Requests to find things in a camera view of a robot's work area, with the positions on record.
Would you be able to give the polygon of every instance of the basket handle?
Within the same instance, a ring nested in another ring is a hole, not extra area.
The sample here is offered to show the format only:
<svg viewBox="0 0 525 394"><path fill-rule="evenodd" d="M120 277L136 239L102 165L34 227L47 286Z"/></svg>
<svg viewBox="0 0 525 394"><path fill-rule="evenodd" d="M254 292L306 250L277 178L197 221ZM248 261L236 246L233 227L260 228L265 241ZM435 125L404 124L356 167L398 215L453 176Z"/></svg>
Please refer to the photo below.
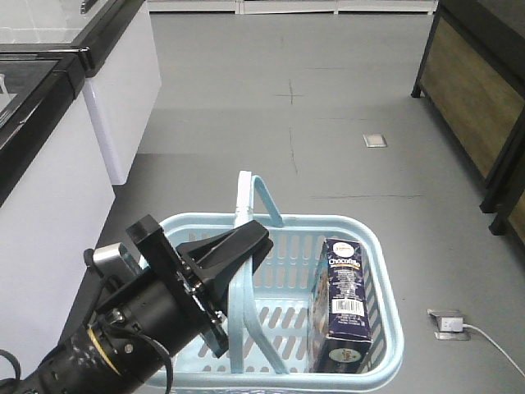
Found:
<svg viewBox="0 0 525 394"><path fill-rule="evenodd" d="M273 202L263 179L252 176L251 172L241 171L237 185L237 205L235 223L238 227L253 218L253 192L257 191L270 213L272 224L283 227L282 216ZM253 294L253 261L250 257L237 271L230 282L228 291L228 337L230 342L230 366L232 373L244 372L244 327L261 352L266 356L276 373L288 373L285 362L277 353L270 340L264 335L258 318Z"/></svg>

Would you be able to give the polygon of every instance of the power cord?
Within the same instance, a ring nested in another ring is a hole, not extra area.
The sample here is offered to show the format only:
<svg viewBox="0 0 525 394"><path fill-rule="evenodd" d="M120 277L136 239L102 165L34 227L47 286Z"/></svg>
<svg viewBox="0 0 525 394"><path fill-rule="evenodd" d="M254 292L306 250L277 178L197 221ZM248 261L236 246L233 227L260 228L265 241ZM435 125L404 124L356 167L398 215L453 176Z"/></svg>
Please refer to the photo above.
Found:
<svg viewBox="0 0 525 394"><path fill-rule="evenodd" d="M492 345L495 346L495 348L497 350L499 350L506 358L508 361L510 361L510 363L518 370L518 372L520 372L523 377L525 378L525 372L523 372L523 370L521 368L519 368L519 366L516 364L516 362L514 360L512 360L512 358L509 356L509 354L503 350L503 348L498 345L496 343L496 341L494 341L486 332L484 332L483 330L481 330L480 328L476 327L476 326L473 326L472 324L464 324L463 325L463 328L468 328L468 329L471 329L473 331L476 331L480 334L482 334Z"/></svg>
<svg viewBox="0 0 525 394"><path fill-rule="evenodd" d="M15 377L14 378L7 378L0 380L0 389L11 386L10 391L14 391L16 388L16 384L20 381L21 378L21 368L20 363L18 362L18 359L8 351L4 349L0 349L0 357L3 357L9 363L12 365L13 369L15 370Z"/></svg>

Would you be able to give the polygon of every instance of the metal plate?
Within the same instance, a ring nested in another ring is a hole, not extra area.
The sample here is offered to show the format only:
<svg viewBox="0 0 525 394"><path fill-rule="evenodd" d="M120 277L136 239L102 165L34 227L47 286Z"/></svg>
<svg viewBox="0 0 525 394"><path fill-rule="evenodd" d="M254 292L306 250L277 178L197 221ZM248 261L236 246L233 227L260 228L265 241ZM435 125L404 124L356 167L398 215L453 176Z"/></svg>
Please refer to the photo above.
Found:
<svg viewBox="0 0 525 394"><path fill-rule="evenodd" d="M383 134L363 134L364 143L367 148L386 148L386 140Z"/></svg>

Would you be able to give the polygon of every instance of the black cable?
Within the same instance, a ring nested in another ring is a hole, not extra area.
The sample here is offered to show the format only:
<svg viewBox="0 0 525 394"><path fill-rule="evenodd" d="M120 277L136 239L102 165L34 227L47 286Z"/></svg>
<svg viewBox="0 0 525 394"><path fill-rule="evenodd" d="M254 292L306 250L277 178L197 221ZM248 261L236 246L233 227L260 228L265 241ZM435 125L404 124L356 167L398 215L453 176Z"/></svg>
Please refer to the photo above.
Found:
<svg viewBox="0 0 525 394"><path fill-rule="evenodd" d="M11 353L9 353L6 350L0 349L0 356L9 361L9 363L12 365L13 369L15 370L15 377L14 378L6 378L0 380L0 388L6 387L9 385L13 385L13 387L16 387L17 382L20 381L21 375L22 375L22 369L20 367L20 363L18 362L18 359Z"/></svg>
<svg viewBox="0 0 525 394"><path fill-rule="evenodd" d="M91 317L93 316L93 313L95 309L97 308L97 304L100 301L100 297L102 295L102 292L104 291L104 287L109 283L110 279L112 279L113 276L109 277L103 277L101 281L98 283L97 289L95 290L94 297L89 303L88 311L86 312L84 318L82 319L81 325L83 327L87 327L89 320L91 320Z"/></svg>
<svg viewBox="0 0 525 394"><path fill-rule="evenodd" d="M119 337L119 338L136 337L146 342L148 345L150 345L160 356L162 363L164 364L164 368L166 369L166 392L165 394L170 394L171 386L173 386L173 363L171 362L169 351L167 351L166 347L164 347L162 343L160 343L159 341L156 341L155 339L151 337L148 337L147 335L141 334L140 332L116 327L108 323L103 323L102 327L108 333L112 333L114 337Z"/></svg>

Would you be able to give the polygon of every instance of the carton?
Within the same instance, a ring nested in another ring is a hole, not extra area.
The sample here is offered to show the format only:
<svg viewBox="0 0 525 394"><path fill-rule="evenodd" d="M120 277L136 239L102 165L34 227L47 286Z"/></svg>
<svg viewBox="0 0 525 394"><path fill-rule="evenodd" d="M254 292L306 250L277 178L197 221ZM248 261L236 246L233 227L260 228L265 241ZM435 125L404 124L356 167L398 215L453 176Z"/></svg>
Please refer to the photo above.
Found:
<svg viewBox="0 0 525 394"><path fill-rule="evenodd" d="M363 279L363 247L326 239L308 307L308 371L357 373L372 335Z"/></svg>

